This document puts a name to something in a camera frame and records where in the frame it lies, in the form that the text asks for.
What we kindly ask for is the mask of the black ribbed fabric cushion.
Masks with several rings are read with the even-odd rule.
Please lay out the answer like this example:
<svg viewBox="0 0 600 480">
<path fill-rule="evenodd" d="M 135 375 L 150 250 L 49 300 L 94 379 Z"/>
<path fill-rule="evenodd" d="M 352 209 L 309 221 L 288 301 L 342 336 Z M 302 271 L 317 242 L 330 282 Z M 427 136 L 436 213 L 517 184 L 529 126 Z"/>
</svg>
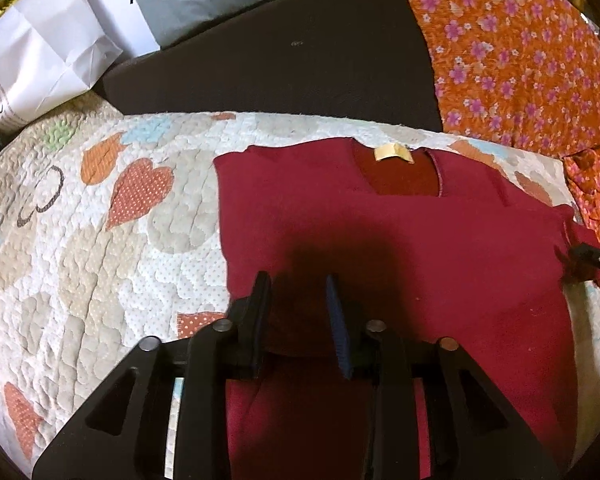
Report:
<svg viewBox="0 0 600 480">
<path fill-rule="evenodd" d="M 108 70 L 95 90 L 127 115 L 265 112 L 442 129 L 408 0 L 272 0 Z"/>
</svg>

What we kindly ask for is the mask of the dark red small sweater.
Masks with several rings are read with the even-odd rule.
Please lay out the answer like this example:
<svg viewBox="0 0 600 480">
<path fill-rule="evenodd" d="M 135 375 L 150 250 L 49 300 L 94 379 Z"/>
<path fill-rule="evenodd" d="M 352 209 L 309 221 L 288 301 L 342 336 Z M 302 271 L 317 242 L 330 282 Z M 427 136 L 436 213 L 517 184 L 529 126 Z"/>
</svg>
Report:
<svg viewBox="0 0 600 480">
<path fill-rule="evenodd" d="M 236 479 L 356 479 L 370 387 L 337 364 L 335 275 L 362 318 L 416 341 L 456 339 L 557 467 L 576 448 L 568 250 L 595 234 L 498 170 L 451 152 L 384 160 L 346 138 L 252 146 L 215 159 L 230 296 L 272 280 L 258 378 L 227 387 Z"/>
</svg>

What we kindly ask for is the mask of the orange floral fabric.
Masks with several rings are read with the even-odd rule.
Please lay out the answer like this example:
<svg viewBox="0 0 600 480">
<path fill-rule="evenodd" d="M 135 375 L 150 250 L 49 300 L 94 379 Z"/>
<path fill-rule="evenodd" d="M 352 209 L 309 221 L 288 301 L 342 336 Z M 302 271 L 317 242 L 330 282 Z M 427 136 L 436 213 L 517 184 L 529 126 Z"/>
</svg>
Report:
<svg viewBox="0 0 600 480">
<path fill-rule="evenodd" d="M 408 0 L 443 130 L 558 158 L 600 240 L 600 40 L 567 0 Z"/>
</svg>

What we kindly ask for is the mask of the white paper shopping bag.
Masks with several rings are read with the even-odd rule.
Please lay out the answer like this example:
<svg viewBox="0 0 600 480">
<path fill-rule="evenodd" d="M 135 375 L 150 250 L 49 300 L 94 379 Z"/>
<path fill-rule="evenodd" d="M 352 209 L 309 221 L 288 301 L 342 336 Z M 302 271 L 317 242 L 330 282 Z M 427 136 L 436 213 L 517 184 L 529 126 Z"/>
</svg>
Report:
<svg viewBox="0 0 600 480">
<path fill-rule="evenodd" d="M 0 134 L 91 90 L 158 44 L 132 0 L 18 0 L 0 17 Z"/>
</svg>

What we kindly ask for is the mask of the quilted heart pattern bedspread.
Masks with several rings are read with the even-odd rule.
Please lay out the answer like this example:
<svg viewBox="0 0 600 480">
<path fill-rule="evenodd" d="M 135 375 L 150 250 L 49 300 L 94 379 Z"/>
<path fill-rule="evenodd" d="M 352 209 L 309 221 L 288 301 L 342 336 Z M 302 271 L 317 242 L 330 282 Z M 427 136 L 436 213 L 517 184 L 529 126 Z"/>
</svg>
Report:
<svg viewBox="0 0 600 480">
<path fill-rule="evenodd" d="M 352 138 L 464 156 L 533 198 L 572 205 L 554 158 L 347 118 L 125 116 L 88 94 L 0 153 L 0 477 L 38 458 L 140 338 L 188 337 L 230 296 L 216 156 Z"/>
</svg>

